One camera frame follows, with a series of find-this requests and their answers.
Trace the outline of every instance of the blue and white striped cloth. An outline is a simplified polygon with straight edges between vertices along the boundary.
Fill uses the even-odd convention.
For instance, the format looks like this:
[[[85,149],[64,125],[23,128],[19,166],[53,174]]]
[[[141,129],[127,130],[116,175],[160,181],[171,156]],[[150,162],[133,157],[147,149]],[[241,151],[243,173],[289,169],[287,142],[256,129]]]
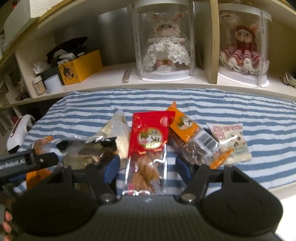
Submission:
[[[20,151],[44,136],[54,139],[89,137],[103,127],[117,109],[131,126],[134,112],[165,110],[173,101],[202,127],[210,123],[243,123],[252,160],[236,166],[267,189],[296,181],[296,104],[293,101],[252,96],[217,89],[114,89],[73,92],[55,103],[26,136]],[[175,171],[176,154],[168,153],[168,193],[178,194],[184,183]],[[123,186],[124,171],[118,174]],[[25,190],[25,183],[15,188]]]

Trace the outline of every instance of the red snack package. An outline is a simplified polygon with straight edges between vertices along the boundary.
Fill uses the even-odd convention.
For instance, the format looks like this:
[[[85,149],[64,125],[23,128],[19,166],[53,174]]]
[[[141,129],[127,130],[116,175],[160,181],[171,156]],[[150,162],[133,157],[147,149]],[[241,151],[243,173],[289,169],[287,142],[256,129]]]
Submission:
[[[166,179],[166,143],[173,111],[133,114],[129,161],[123,194],[162,194]]]

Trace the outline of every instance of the cylindrical transparent box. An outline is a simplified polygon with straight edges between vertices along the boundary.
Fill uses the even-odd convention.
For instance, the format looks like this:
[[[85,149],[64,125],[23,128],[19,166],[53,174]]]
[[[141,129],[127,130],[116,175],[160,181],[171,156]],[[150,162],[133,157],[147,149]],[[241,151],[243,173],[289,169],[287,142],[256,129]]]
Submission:
[[[139,0],[128,10],[142,80],[172,82],[195,75],[193,15],[188,0]]]
[[[249,86],[269,86],[268,21],[271,15],[258,8],[219,4],[219,75]]]

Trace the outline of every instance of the screw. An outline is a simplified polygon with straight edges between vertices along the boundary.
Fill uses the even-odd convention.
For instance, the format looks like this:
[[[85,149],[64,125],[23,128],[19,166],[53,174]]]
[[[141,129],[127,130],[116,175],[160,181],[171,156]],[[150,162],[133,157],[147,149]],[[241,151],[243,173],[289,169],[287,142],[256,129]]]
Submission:
[[[196,196],[192,193],[185,193],[181,195],[181,198],[185,202],[193,202],[196,199]]]
[[[103,201],[103,202],[111,202],[113,201],[115,198],[114,195],[112,195],[111,193],[104,193],[100,196],[100,199]]]

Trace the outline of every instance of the barcode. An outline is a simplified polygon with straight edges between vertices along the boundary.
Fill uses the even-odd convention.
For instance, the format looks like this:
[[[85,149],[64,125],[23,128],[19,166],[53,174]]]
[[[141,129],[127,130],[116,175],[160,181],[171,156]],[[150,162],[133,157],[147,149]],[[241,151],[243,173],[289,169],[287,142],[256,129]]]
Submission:
[[[211,137],[205,130],[201,130],[194,140],[204,149],[208,154],[212,154],[216,151],[218,143]]]

